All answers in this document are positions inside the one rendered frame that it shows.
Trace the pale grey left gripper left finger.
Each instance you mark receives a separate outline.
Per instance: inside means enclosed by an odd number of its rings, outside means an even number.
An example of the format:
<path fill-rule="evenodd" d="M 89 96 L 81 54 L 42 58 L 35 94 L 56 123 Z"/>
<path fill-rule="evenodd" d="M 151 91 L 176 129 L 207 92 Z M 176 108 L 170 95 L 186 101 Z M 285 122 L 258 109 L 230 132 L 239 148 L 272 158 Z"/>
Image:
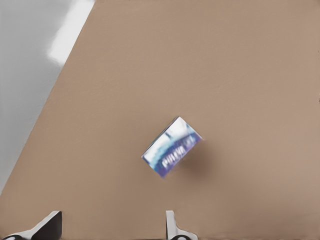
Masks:
<path fill-rule="evenodd" d="M 29 230 L 16 232 L 1 240 L 61 240 L 62 211 L 52 211 L 36 226 Z"/>

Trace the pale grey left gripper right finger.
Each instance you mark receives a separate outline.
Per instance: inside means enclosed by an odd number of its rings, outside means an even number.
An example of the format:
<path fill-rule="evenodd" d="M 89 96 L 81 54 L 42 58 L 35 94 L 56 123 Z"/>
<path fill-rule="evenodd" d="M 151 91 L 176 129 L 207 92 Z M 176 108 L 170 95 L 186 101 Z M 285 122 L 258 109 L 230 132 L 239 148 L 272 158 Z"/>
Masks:
<path fill-rule="evenodd" d="M 167 210 L 165 213 L 166 240 L 198 240 L 198 237 L 194 233 L 178 228 L 173 210 Z"/>

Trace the small blue and white box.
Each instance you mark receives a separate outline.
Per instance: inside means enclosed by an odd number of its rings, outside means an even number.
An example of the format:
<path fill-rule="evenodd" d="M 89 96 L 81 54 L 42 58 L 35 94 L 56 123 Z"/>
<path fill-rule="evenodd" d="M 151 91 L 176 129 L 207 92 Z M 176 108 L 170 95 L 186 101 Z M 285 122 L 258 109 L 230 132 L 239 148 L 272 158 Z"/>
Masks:
<path fill-rule="evenodd" d="M 177 116 L 152 143 L 141 158 L 162 178 L 203 138 Z"/>

